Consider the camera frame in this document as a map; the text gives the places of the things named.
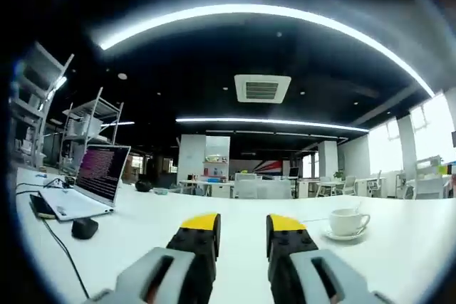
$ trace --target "coffee cup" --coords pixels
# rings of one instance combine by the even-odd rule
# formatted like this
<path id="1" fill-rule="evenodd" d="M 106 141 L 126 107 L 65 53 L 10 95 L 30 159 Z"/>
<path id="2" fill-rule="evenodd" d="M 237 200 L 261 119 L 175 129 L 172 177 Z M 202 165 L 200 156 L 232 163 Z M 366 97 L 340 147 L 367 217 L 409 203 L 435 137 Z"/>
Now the coffee cup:
<path id="1" fill-rule="evenodd" d="M 371 219 L 368 214 L 361 214 L 355 209 L 337 209 L 329 215 L 329 226 L 337 236 L 351 236 L 366 227 Z"/>

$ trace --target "computer mouse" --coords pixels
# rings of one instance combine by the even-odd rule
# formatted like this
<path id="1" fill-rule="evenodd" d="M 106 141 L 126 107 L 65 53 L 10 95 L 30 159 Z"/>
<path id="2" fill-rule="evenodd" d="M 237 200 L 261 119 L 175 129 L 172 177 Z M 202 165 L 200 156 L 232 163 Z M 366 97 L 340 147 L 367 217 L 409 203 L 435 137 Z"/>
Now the computer mouse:
<path id="1" fill-rule="evenodd" d="M 84 219 L 76 219 L 71 227 L 71 235 L 73 238 L 88 240 L 98 230 L 98 222 L 88 217 Z"/>

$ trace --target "ceiling air conditioner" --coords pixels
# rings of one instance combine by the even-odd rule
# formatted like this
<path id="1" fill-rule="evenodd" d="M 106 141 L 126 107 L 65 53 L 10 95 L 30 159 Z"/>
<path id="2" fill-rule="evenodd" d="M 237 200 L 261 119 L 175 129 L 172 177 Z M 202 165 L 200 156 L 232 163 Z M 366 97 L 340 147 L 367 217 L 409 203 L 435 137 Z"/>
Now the ceiling air conditioner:
<path id="1" fill-rule="evenodd" d="M 237 100 L 240 103 L 282 103 L 290 81 L 289 76 L 235 75 Z"/>

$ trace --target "ceiling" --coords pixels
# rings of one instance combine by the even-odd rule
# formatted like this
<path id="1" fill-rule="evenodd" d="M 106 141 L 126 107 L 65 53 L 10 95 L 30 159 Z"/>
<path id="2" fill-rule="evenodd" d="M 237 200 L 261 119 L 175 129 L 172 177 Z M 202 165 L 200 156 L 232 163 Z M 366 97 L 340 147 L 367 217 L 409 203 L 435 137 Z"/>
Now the ceiling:
<path id="1" fill-rule="evenodd" d="M 178 153 L 176 137 L 182 133 L 229 134 L 232 157 L 252 158 L 249 153 L 254 152 L 255 159 L 289 158 L 324 139 L 342 142 L 364 134 L 290 125 L 177 124 L 178 117 L 269 118 L 369 129 L 404 115 L 428 94 L 392 60 L 350 36 L 266 14 L 179 21 L 107 51 L 100 48 L 103 36 L 138 20 L 214 4 L 287 6 L 335 19 L 381 42 L 412 65 L 434 91 L 449 85 L 448 71 L 454 70 L 445 57 L 447 46 L 439 39 L 442 26 L 434 25 L 416 0 L 24 0 L 23 4 L 24 21 L 30 11 L 43 13 L 28 28 L 45 48 L 60 61 L 70 53 L 76 55 L 49 118 L 64 121 L 61 111 L 71 102 L 91 100 L 103 87 L 106 100 L 125 103 L 122 121 L 135 122 L 119 128 L 118 142 L 173 157 Z M 119 73 L 128 79 L 120 80 Z M 238 73 L 290 76 L 283 103 L 238 102 L 234 85 Z M 407 89 L 411 91 L 401 101 L 390 101 Z M 384 106 L 388 101 L 393 104 Z M 295 135 L 280 134 L 284 132 Z"/>

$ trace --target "monitor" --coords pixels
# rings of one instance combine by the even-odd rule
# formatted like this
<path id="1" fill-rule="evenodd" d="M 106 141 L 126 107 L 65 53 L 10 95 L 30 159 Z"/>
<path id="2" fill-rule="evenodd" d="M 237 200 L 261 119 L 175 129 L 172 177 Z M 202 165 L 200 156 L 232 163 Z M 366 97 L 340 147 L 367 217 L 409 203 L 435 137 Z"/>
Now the monitor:
<path id="1" fill-rule="evenodd" d="M 298 177 L 298 175 L 299 175 L 299 168 L 290 167 L 289 177 Z"/>
<path id="2" fill-rule="evenodd" d="M 88 145 L 75 189 L 97 201 L 114 205 L 130 146 Z"/>

